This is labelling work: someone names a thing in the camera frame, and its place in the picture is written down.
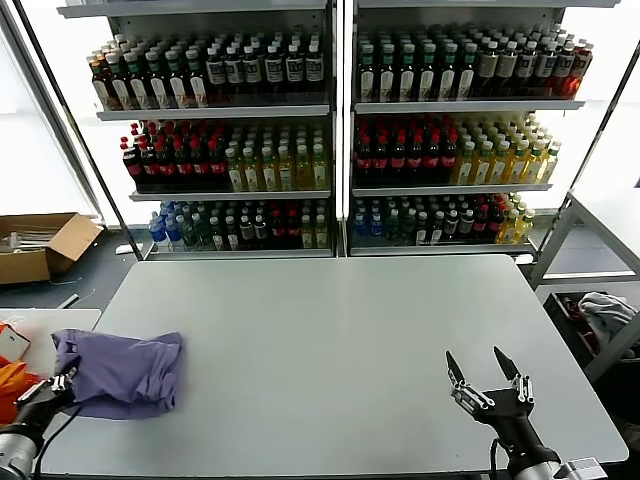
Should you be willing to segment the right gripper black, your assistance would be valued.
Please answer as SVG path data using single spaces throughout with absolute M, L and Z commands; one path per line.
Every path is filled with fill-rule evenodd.
M 511 389 L 482 393 L 466 381 L 450 351 L 445 353 L 451 396 L 463 409 L 476 409 L 472 417 L 496 432 L 508 456 L 507 471 L 521 473 L 543 463 L 560 464 L 558 454 L 546 447 L 533 428 L 529 415 L 533 410 L 532 381 L 497 346 L 494 355 Z

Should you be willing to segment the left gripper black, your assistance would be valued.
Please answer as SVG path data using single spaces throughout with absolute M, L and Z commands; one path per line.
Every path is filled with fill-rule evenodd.
M 71 367 L 50 377 L 48 381 L 31 386 L 15 401 L 15 423 L 45 430 L 57 413 L 74 404 L 72 390 L 76 373 L 77 368 Z

